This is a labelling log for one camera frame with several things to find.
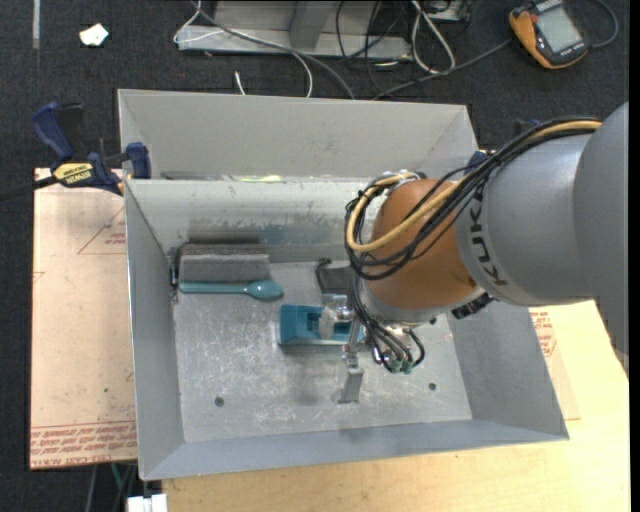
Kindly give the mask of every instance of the gray metal box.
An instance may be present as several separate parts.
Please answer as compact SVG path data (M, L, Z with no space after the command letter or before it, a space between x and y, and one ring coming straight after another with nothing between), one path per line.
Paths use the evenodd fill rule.
M346 259L344 207L371 177L467 162L464 106L121 90L119 107L153 167L125 191L143 479L567 437L525 308L420 327L411 375L362 354L358 403L335 400L340 347L278 344L280 306L319 305L317 261ZM172 290L183 244L234 239L263 245L282 299Z

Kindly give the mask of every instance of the blue clamp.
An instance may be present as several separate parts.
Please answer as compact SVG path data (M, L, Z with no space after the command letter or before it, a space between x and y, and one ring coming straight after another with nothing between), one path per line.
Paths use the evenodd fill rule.
M47 146L51 147L57 156L56 162L50 167L52 178L47 178L47 182L42 186L60 183L65 187L92 187L113 192L121 195L122 180L112 172L111 166L122 164L130 160L133 165L133 177L137 179L151 178L151 162L149 152L141 142L129 144L124 153L103 159L98 152L90 152L85 162L70 163L77 158L76 153L80 147L80 140L77 144L72 144L63 126L69 128L72 133L77 131L83 115L81 105L74 105L59 109L57 102L52 101L40 108L31 118L31 126L38 138Z

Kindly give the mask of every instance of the teal object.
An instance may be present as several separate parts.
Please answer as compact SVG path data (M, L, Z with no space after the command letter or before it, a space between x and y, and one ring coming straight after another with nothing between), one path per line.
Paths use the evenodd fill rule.
M323 339L318 332L321 306L284 304L280 307L280 345L344 345L349 341L351 322L336 323L333 336ZM358 341L364 338L360 327Z
M282 286L270 279L242 284L180 282L178 290L182 293L240 293L260 300L278 299L284 294Z

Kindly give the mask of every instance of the electronic device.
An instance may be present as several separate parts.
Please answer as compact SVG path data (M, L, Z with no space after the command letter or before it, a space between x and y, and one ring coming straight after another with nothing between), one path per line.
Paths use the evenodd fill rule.
M590 49L564 0L527 2L511 11L509 24L524 49L548 69L570 66Z

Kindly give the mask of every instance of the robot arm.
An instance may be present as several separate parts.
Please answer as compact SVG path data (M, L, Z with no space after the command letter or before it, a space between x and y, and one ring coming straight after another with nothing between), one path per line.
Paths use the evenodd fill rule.
M359 211L348 215L369 313L412 324L487 295L521 306L594 299L628 375L628 103L604 123L565 120L506 148L458 182L393 190L368 244L350 236Z

